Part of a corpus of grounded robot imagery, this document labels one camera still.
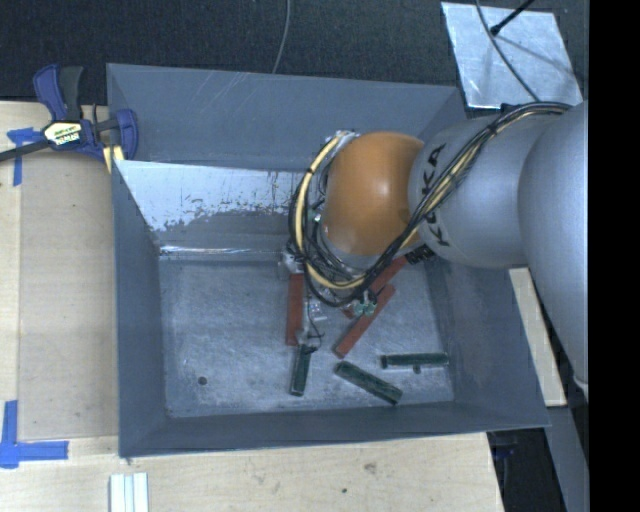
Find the black carpet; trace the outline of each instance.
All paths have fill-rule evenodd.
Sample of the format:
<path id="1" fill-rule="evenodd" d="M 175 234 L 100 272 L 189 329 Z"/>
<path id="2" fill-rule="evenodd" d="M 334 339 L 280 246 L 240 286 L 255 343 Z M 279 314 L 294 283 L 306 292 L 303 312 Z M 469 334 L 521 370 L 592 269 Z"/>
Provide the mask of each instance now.
<path id="1" fill-rule="evenodd" d="M 518 0 L 485 0 L 515 7 Z M 553 11 L 585 97 L 584 0 L 538 0 Z M 270 72 L 285 0 L 3 2 L 0 97 L 35 97 L 31 78 L 52 62 L 87 68 L 82 103 L 106 103 L 107 62 Z M 293 0 L 279 73 L 456 85 L 455 59 L 435 0 Z"/>

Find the wooden board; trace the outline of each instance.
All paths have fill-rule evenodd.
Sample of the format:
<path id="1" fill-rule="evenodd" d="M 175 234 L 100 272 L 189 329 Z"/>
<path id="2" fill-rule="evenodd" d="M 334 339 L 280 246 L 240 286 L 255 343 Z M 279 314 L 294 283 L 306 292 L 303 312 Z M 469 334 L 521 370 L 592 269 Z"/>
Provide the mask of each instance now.
<path id="1" fill-rule="evenodd" d="M 13 147 L 8 130 L 39 129 L 47 117 L 41 105 L 0 101 L 0 151 Z M 13 186 L 13 168 L 13 161 L 0 163 L 0 400 L 14 400 L 18 393 L 21 189 Z"/>
<path id="2" fill-rule="evenodd" d="M 147 472 L 150 510 L 499 512 L 483 434 L 134 459 L 95 455 L 115 438 L 75 440 L 71 459 L 0 474 L 0 510 L 107 510 L 112 473 Z"/>
<path id="3" fill-rule="evenodd" d="M 1 133 L 48 121 L 37 103 L 3 107 L 11 114 L 0 117 Z M 13 162 L 5 163 L 3 175 L 12 169 Z M 15 187 L 21 210 L 10 219 L 12 242 L 3 254 L 15 265 L 20 240 L 21 440 L 117 433 L 111 186 L 104 169 L 91 158 L 50 150 L 23 159 L 23 182 Z M 13 272 L 7 281 L 13 295 L 3 304 L 15 308 Z M 13 365 L 15 380 L 15 359 L 2 361 Z M 15 399 L 15 388 L 3 398 Z"/>
<path id="4" fill-rule="evenodd" d="M 567 405 L 549 334 L 528 268 L 509 272 L 547 407 Z"/>

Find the black cable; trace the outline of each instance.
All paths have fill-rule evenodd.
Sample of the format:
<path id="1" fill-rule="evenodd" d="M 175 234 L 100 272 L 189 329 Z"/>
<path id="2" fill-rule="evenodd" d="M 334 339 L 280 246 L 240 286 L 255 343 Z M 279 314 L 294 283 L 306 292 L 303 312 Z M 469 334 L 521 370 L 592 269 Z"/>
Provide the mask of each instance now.
<path id="1" fill-rule="evenodd" d="M 496 23 L 493 27 L 491 27 L 491 30 L 490 30 L 491 35 L 494 37 L 497 36 L 504 27 L 506 27 L 509 23 L 511 23 L 515 18 L 520 16 L 520 14 L 535 1 L 536 0 L 527 0 L 515 11 L 509 14 L 509 16 L 503 19 L 500 23 Z"/>
<path id="2" fill-rule="evenodd" d="M 280 49 L 278 50 L 278 56 L 276 62 L 273 65 L 271 74 L 274 75 L 280 65 L 280 59 L 282 59 L 282 52 L 284 51 L 284 43 L 287 41 L 287 35 L 289 34 L 289 25 L 291 22 L 291 3 L 293 0 L 287 0 L 287 16 L 284 20 L 284 31 L 282 32 L 282 40 L 280 41 Z"/>
<path id="3" fill-rule="evenodd" d="M 409 237 L 412 235 L 414 229 L 424 220 L 425 215 L 428 213 L 427 211 L 425 211 L 426 206 L 431 201 L 434 191 L 439 190 L 439 186 L 441 183 L 444 182 L 444 180 L 453 179 L 452 186 L 449 187 L 449 190 L 446 192 L 444 196 L 442 196 L 438 200 L 437 203 L 432 204 L 430 206 L 429 210 L 437 208 L 440 204 L 442 204 L 444 200 L 447 199 L 449 194 L 453 192 L 453 190 L 455 190 L 455 188 L 459 185 L 459 183 L 461 183 L 461 181 L 466 177 L 468 170 L 471 169 L 473 162 L 478 157 L 480 150 L 482 149 L 484 144 L 489 140 L 491 140 L 493 137 L 495 137 L 501 131 L 501 129 L 506 128 L 506 126 L 508 126 L 512 122 L 518 121 L 519 119 L 522 119 L 528 115 L 532 115 L 532 114 L 559 115 L 559 114 L 563 114 L 569 108 L 571 108 L 570 105 L 566 105 L 564 103 L 556 103 L 556 102 L 527 103 L 527 104 L 515 107 L 509 110 L 508 112 L 505 112 L 501 116 L 499 116 L 493 122 L 491 122 L 490 124 L 485 126 L 482 130 L 480 130 L 478 133 L 476 133 L 476 135 L 473 136 L 464 145 L 464 147 L 456 154 L 456 156 L 449 162 L 449 164 L 446 166 L 443 172 L 439 175 L 438 179 L 434 183 L 430 192 L 428 192 L 422 198 L 417 208 L 414 210 L 405 229 L 402 231 L 402 233 L 398 237 L 396 237 L 395 240 L 393 240 L 389 244 L 389 246 L 378 257 L 376 262 L 364 272 L 364 274 L 362 275 L 362 282 L 358 286 L 350 289 L 339 290 L 337 293 L 334 291 L 331 291 L 331 295 L 333 296 L 333 299 L 330 300 L 327 297 L 325 297 L 321 291 L 317 289 L 314 283 L 314 280 L 309 275 L 309 272 L 307 271 L 307 268 L 305 265 L 305 280 L 307 282 L 308 289 L 316 297 L 318 297 L 318 299 L 321 302 L 331 307 L 339 307 L 339 306 L 347 305 L 350 302 L 352 302 L 354 299 L 361 299 L 366 291 L 371 292 L 371 286 L 375 281 L 375 279 L 382 273 L 382 271 L 385 268 L 387 268 L 391 264 L 391 262 L 395 258 L 398 251 L 405 244 L 406 240 L 408 240 Z M 473 158 L 468 162 L 466 162 L 464 167 L 459 168 L 456 171 L 457 173 L 456 175 L 452 175 L 451 173 L 454 167 L 457 167 L 462 159 L 468 158 L 470 152 L 472 151 L 474 152 Z M 309 188 L 307 188 L 307 197 L 305 197 L 305 200 L 302 202 L 302 207 L 304 209 L 302 212 L 302 222 L 303 222 L 302 229 L 304 234 L 303 236 L 304 247 L 301 249 L 303 249 L 304 253 L 301 253 L 299 248 L 295 247 L 295 244 L 293 244 L 294 250 L 296 251 L 296 255 L 301 259 L 301 261 L 304 261 L 305 263 L 308 262 L 310 265 L 312 265 L 315 268 L 315 270 L 319 274 L 323 275 L 323 277 L 328 281 L 335 283 L 337 282 L 337 279 L 336 279 L 337 277 L 340 277 L 341 280 L 347 280 L 347 281 L 349 279 L 353 279 L 351 275 L 345 276 L 344 274 L 345 269 L 343 268 L 342 262 L 340 262 L 339 260 L 336 261 L 335 258 L 332 257 L 334 255 L 332 255 L 329 250 L 326 250 L 320 247 L 320 244 L 318 244 L 317 241 L 315 240 L 318 232 L 317 223 L 315 223 L 316 225 L 314 226 L 314 229 L 312 230 L 311 233 L 307 229 L 307 221 L 309 217 L 308 206 L 307 206 Z M 294 192 L 294 196 L 291 203 L 292 206 L 289 210 L 289 230 L 290 230 L 290 235 L 292 240 L 295 240 L 295 225 L 294 225 L 293 219 L 295 218 L 295 214 L 296 214 L 296 204 L 297 204 L 299 192 L 300 192 L 300 186 L 298 186 L 298 188 Z"/>
<path id="4" fill-rule="evenodd" d="M 482 13 L 482 7 L 480 5 L 480 0 L 475 0 L 475 2 L 476 2 L 476 10 L 478 11 L 478 16 L 480 16 L 480 21 L 482 22 L 482 26 L 484 27 L 484 30 L 487 33 L 487 37 L 489 37 L 489 40 L 491 41 L 491 44 L 493 45 L 493 47 L 498 52 L 498 55 L 500 55 L 500 58 L 505 63 L 505 65 L 509 68 L 509 71 L 511 71 L 511 74 L 514 76 L 514 78 L 516 80 L 518 80 L 518 82 L 520 82 L 520 85 L 522 85 L 522 87 L 524 87 L 524 89 L 527 91 L 527 93 L 529 93 L 529 96 L 531 96 L 535 101 L 540 101 L 540 98 L 538 98 L 537 94 L 531 90 L 531 88 L 527 85 L 527 83 L 524 81 L 524 79 L 520 76 L 520 74 L 511 65 L 511 63 L 507 59 L 506 55 L 504 53 L 502 53 L 502 50 L 500 49 L 500 47 L 498 46 L 498 43 L 496 42 L 495 38 L 493 37 L 493 34 L 491 33 L 491 29 L 489 28 L 489 25 L 487 24 L 487 20 L 485 19 L 484 14 Z"/>

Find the gray bin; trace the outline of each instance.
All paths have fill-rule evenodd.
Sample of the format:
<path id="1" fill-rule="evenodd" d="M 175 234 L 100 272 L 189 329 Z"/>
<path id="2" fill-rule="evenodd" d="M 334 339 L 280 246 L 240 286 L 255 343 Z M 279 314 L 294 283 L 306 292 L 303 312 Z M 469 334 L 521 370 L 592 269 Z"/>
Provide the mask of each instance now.
<path id="1" fill-rule="evenodd" d="M 464 118 L 455 88 L 126 65 L 108 86 L 140 129 L 112 181 L 121 456 L 548 425 L 508 273 L 439 258 L 396 276 L 347 356 L 403 389 L 399 405 L 333 375 L 335 310 L 304 397 L 287 393 L 277 262 L 301 173 L 340 129 L 428 140 Z M 430 351 L 449 365 L 379 365 Z"/>

